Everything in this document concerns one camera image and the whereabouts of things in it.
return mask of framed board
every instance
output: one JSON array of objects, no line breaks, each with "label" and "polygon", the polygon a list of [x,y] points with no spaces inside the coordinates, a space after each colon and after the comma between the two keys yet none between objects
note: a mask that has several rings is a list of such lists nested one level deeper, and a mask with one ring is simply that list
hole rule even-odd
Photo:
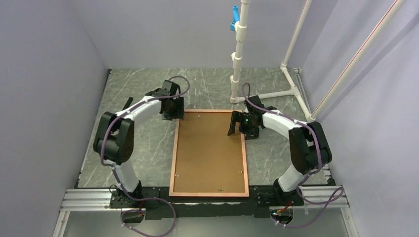
[{"label": "framed board", "polygon": [[185,110],[177,120],[170,196],[249,196],[245,137],[227,136],[232,111]]}]

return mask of gray wall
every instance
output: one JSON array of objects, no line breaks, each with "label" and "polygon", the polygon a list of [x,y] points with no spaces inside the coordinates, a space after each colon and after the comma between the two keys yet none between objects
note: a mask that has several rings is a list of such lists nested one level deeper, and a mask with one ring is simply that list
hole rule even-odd
[{"label": "gray wall", "polygon": [[[337,0],[315,0],[289,66],[302,67]],[[232,67],[240,0],[72,0],[109,68]],[[251,2],[243,67],[278,67],[305,0]]]},{"label": "gray wall", "polygon": [[[314,109],[393,0],[340,0],[303,67]],[[319,116],[360,236],[418,236],[419,1],[407,1]]]},{"label": "gray wall", "polygon": [[68,0],[0,3],[1,236],[51,236],[106,69]]}]

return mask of gray marble surface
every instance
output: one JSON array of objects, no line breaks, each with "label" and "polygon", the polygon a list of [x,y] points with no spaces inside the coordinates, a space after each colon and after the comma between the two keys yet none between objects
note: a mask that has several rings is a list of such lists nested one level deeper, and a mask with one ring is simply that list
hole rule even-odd
[{"label": "gray marble surface", "polygon": [[[185,94],[186,109],[241,109],[243,103],[232,105],[230,75],[232,69],[118,69],[112,70],[107,81],[94,132],[84,158],[79,187],[108,187],[115,184],[109,167],[100,164],[99,154],[92,149],[92,141],[100,116],[105,112],[122,110],[128,97],[133,103],[141,100],[150,90],[161,87],[163,80],[182,75],[190,80],[191,88]],[[186,88],[182,79],[176,79]],[[240,90],[244,82],[252,86],[251,94],[288,90],[290,85],[280,69],[247,68],[240,73]],[[304,114],[293,96],[263,99],[265,106],[274,106],[295,119],[304,120]],[[132,165],[143,186],[169,186],[174,121],[163,121],[161,115],[140,125],[135,131]],[[250,185],[273,184],[291,164],[288,140],[270,129],[263,129],[258,139],[246,141]],[[324,172],[311,177],[307,184],[326,184]]]}]

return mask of robotic arm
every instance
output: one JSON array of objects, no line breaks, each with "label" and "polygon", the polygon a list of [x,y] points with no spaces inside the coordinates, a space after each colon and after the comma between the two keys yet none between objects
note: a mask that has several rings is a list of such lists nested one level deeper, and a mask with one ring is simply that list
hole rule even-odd
[{"label": "robotic arm", "polygon": [[291,121],[278,116],[281,112],[274,107],[265,108],[258,96],[249,97],[249,101],[273,113],[267,113],[245,101],[248,112],[232,113],[228,135],[235,133],[236,123],[239,123],[239,131],[245,135],[246,140],[259,137],[259,126],[262,129],[270,128],[289,139],[292,164],[284,175],[275,180],[274,195],[278,200],[292,200],[296,196],[297,186],[307,179],[309,172],[319,167],[313,136],[306,127],[299,124],[305,124],[315,132],[321,153],[321,167],[332,161],[322,126],[318,122]]},{"label": "robotic arm", "polygon": [[[93,150],[99,154],[103,151],[102,164],[112,166],[115,177],[120,183],[117,190],[119,195],[124,195],[122,189],[125,188],[131,197],[143,198],[141,181],[136,177],[129,160],[134,146],[134,130],[156,114],[162,114],[163,120],[183,118],[184,98],[179,94],[175,98],[177,92],[180,94],[180,86],[165,80],[162,88],[148,92],[138,103],[130,106],[132,102],[130,97],[122,111],[115,114],[105,112],[100,118]],[[111,123],[114,124],[105,139]]]}]

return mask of purple cable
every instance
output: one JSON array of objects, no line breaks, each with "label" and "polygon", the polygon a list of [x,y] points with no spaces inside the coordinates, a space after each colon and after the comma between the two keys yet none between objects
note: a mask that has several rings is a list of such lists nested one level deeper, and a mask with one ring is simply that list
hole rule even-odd
[{"label": "purple cable", "polygon": [[[149,99],[149,100],[144,100],[144,101],[141,101],[141,102],[139,102],[139,103],[135,104],[135,105],[132,107],[131,111],[138,109],[140,106],[142,106],[142,105],[144,105],[145,103],[150,102],[150,101],[160,100],[160,99],[170,99],[170,98],[180,97],[180,96],[182,96],[182,95],[186,94],[186,93],[188,92],[188,90],[189,90],[189,87],[190,87],[190,83],[189,83],[188,79],[187,79],[186,77],[183,77],[183,76],[173,76],[173,77],[169,78],[169,80],[173,80],[174,78],[182,78],[182,79],[184,79],[184,80],[186,81],[187,88],[186,88],[186,90],[185,90],[185,91],[183,91],[182,93],[179,93],[179,94],[177,94],[177,95],[160,96],[160,97],[151,98],[151,99]],[[119,179],[119,177],[118,177],[118,175],[117,175],[116,171],[114,170],[113,165],[111,165],[111,164],[106,164],[106,163],[104,162],[104,160],[105,160],[105,144],[106,144],[106,141],[108,140],[109,134],[111,133],[111,130],[112,130],[112,127],[114,126],[114,124],[115,124],[115,123],[116,123],[116,122],[117,122],[120,118],[122,118],[123,116],[125,116],[125,115],[127,115],[127,114],[128,114],[128,113],[127,113],[127,111],[125,111],[124,113],[122,113],[122,114],[120,114],[119,116],[117,116],[117,117],[116,117],[116,118],[115,118],[115,119],[114,119],[114,120],[113,120],[113,121],[109,124],[108,129],[106,130],[105,136],[104,136],[104,138],[103,138],[102,147],[101,147],[101,149],[100,149],[100,163],[101,163],[102,165],[104,165],[104,166],[110,166],[110,167],[112,167],[112,168],[113,168],[113,169],[112,169],[112,172],[113,172],[113,174],[114,174],[114,176],[115,176],[115,179],[117,180],[117,183],[118,183],[118,184],[121,184],[121,181],[120,181],[120,179]],[[175,210],[174,210],[174,207],[170,204],[170,202],[168,202],[168,201],[166,201],[166,200],[164,200],[164,199],[162,199],[162,198],[158,198],[158,197],[156,197],[156,198],[155,198],[155,197],[149,197],[149,198],[134,198],[134,197],[132,197],[131,195],[129,195],[128,190],[126,190],[126,188],[125,188],[122,184],[121,184],[121,188],[122,188],[123,192],[125,193],[125,195],[126,195],[127,197],[129,197],[129,198],[130,198],[131,200],[133,200],[133,201],[159,200],[159,201],[162,201],[162,202],[166,203],[167,205],[169,205],[169,206],[170,206],[170,208],[171,208],[171,209],[172,209],[172,211],[173,211],[173,224],[172,224],[172,226],[169,228],[169,230],[168,230],[168,231],[166,231],[164,234],[159,235],[159,236],[151,236],[151,235],[148,235],[148,234],[143,233],[143,232],[141,232],[141,231],[139,231],[139,230],[137,230],[137,229],[135,229],[135,228],[133,228],[133,227],[131,227],[131,226],[129,226],[129,225],[127,225],[127,224],[125,224],[125,223],[124,223],[124,220],[123,220],[123,216],[124,216],[124,214],[125,214],[125,213],[127,213],[127,212],[133,212],[133,211],[137,211],[137,210],[129,210],[129,211],[125,211],[125,212],[123,212],[123,213],[121,214],[121,222],[122,222],[123,226],[127,227],[128,229],[130,229],[130,230],[132,230],[132,231],[135,231],[135,232],[139,233],[140,235],[146,236],[146,237],[163,237],[163,236],[166,236],[167,234],[169,234],[169,233],[173,230],[174,225],[176,224],[176,212],[175,212]]]},{"label": "purple cable", "polygon": [[[246,94],[245,94],[245,86],[248,86],[249,87],[249,92],[248,92],[248,95],[246,96]],[[314,130],[311,128],[311,127],[309,127],[308,125],[306,125],[305,123],[302,123],[302,122],[299,122],[299,121],[297,121],[297,120],[295,120],[295,119],[293,119],[291,116],[288,116],[288,115],[285,115],[285,114],[283,114],[283,113],[275,113],[275,112],[273,112],[273,111],[271,111],[271,110],[267,110],[267,109],[264,109],[264,108],[261,108],[261,107],[259,107],[259,106],[257,106],[257,105],[255,105],[254,103],[252,103],[250,100],[249,100],[249,96],[250,96],[250,84],[248,83],[248,82],[245,82],[244,84],[243,84],[243,86],[242,86],[242,93],[243,93],[243,97],[245,98],[245,100],[246,100],[246,102],[248,102],[250,105],[252,105],[253,107],[255,107],[255,108],[257,108],[258,110],[261,110],[261,111],[264,111],[264,112],[267,112],[267,113],[270,113],[270,114],[274,114],[274,115],[278,115],[278,116],[281,116],[281,117],[284,117],[284,118],[287,118],[288,120],[290,120],[290,121],[292,121],[292,122],[295,122],[296,124],[298,124],[298,125],[300,125],[300,126],[303,126],[303,127],[305,127],[305,128],[307,128],[309,131],[310,131],[310,133],[311,133],[311,135],[313,136],[313,140],[314,140],[314,145],[316,146],[316,152],[317,152],[317,161],[319,162],[319,167],[317,168],[317,170],[315,170],[315,171],[313,171],[313,172],[311,172],[311,173],[308,173],[308,175],[310,176],[310,175],[313,175],[313,174],[316,174],[316,173],[318,173],[318,172],[320,172],[320,170],[321,170],[321,168],[322,168],[322,157],[321,157],[321,155],[320,155],[320,147],[319,147],[319,142],[317,141],[317,136],[316,136],[316,133],[314,132]],[[308,179],[308,177],[309,176],[306,176],[298,185],[300,186],[300,185],[302,185],[305,181],[307,181],[307,179]],[[333,198],[333,196],[339,191],[339,190],[341,190],[341,192],[339,193],[339,195],[337,195],[335,198]],[[317,216],[313,219],[313,220],[311,220],[310,222],[308,222],[307,224],[305,224],[305,225],[302,225],[302,226],[286,226],[286,225],[282,225],[281,223],[279,223],[279,224],[281,224],[282,226],[284,226],[284,227],[286,227],[286,228],[292,228],[292,229],[296,229],[296,228],[304,228],[304,227],[307,227],[307,226],[309,226],[309,225],[311,225],[311,224],[313,224],[316,220],[317,220],[317,218],[319,218],[319,216],[324,212],[324,210],[326,209],[326,207],[329,205],[329,203],[331,203],[331,202],[333,202],[333,201],[336,201],[337,199],[339,199],[340,197],[342,197],[343,196],[343,194],[344,194],[344,192],[345,192],[345,189],[343,188],[343,187],[339,187],[339,188],[337,188],[333,193],[332,193],[332,195],[330,196],[330,198],[329,198],[329,200],[327,200],[327,201],[321,201],[321,202],[312,202],[312,201],[309,201],[309,200],[307,200],[303,195],[302,195],[302,193],[301,193],[301,191],[299,190],[299,188],[297,188],[296,189],[296,191],[297,191],[297,194],[304,200],[304,201],[306,201],[306,202],[308,202],[308,203],[310,203],[310,204],[314,204],[314,205],[321,205],[321,204],[325,204],[325,206],[323,207],[323,209],[317,214]]]}]

